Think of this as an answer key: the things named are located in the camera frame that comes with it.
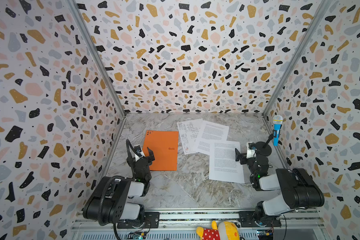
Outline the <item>orange black binder folder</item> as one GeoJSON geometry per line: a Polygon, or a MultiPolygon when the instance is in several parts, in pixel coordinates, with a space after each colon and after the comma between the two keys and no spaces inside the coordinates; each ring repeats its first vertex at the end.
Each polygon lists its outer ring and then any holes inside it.
{"type": "Polygon", "coordinates": [[[148,155],[149,148],[155,160],[151,171],[177,171],[179,132],[147,131],[143,151],[148,155]]]}

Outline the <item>text paper sheet front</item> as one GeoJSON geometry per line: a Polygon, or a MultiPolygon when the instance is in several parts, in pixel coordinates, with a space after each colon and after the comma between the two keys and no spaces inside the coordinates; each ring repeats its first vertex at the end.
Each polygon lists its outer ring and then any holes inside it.
{"type": "Polygon", "coordinates": [[[210,148],[209,179],[230,183],[245,183],[243,166],[236,162],[239,142],[214,141],[210,148]]]}

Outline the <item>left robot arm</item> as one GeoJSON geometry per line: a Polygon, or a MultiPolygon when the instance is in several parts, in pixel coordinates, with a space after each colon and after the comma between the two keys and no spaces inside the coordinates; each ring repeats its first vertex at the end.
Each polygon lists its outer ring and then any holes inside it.
{"type": "Polygon", "coordinates": [[[155,156],[151,149],[146,150],[147,156],[139,146],[134,147],[134,156],[128,152],[127,162],[133,172],[131,178],[105,176],[101,179],[83,208],[85,219],[97,221],[101,226],[122,223],[140,228],[146,224],[145,207],[128,202],[134,197],[144,197],[150,188],[150,165],[155,156]]]}

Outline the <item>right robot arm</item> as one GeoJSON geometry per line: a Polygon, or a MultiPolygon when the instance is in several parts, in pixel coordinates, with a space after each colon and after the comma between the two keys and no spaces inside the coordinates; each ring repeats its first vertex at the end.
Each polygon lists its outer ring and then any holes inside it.
{"type": "Polygon", "coordinates": [[[248,227],[280,227],[279,217],[285,213],[300,209],[321,207],[325,197],[314,180],[302,168],[276,169],[269,175],[270,167],[267,156],[261,155],[258,149],[253,149],[252,158],[235,149],[235,160],[250,170],[250,183],[258,192],[279,190],[276,197],[260,201],[254,211],[239,212],[239,222],[243,228],[248,227]]]}

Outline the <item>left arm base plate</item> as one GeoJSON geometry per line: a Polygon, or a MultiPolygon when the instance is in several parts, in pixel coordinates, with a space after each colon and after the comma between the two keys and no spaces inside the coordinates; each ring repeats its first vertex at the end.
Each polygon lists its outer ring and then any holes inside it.
{"type": "Polygon", "coordinates": [[[160,212],[145,212],[136,220],[122,220],[117,224],[117,229],[157,229],[159,227],[160,212]]]}

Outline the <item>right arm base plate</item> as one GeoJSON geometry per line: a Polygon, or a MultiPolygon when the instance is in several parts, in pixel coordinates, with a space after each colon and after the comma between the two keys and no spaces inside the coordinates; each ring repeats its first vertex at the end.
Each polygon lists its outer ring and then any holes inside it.
{"type": "Polygon", "coordinates": [[[255,211],[240,211],[239,222],[243,228],[270,228],[282,226],[281,221],[277,217],[259,214],[255,211]]]}

